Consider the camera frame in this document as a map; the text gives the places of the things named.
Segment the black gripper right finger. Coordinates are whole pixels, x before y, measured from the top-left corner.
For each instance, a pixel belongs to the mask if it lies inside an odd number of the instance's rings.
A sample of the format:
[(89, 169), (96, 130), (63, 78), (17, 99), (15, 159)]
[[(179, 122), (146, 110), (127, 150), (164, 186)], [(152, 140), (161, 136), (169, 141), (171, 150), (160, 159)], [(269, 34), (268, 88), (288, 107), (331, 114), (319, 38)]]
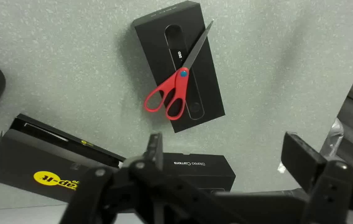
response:
[(353, 189), (353, 168), (343, 160), (326, 158), (297, 133), (285, 133), (281, 161), (306, 191)]

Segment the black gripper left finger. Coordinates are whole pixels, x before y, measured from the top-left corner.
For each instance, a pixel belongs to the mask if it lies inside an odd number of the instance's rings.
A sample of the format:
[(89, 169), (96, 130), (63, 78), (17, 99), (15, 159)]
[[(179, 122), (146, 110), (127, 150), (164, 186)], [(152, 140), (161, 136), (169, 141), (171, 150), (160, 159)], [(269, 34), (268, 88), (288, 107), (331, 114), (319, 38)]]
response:
[(131, 166), (135, 161), (143, 160), (151, 161), (157, 168), (163, 169), (164, 164), (164, 151), (163, 151), (163, 134), (161, 132), (152, 133), (148, 139), (148, 144), (142, 155), (130, 156), (123, 163), (122, 166)]

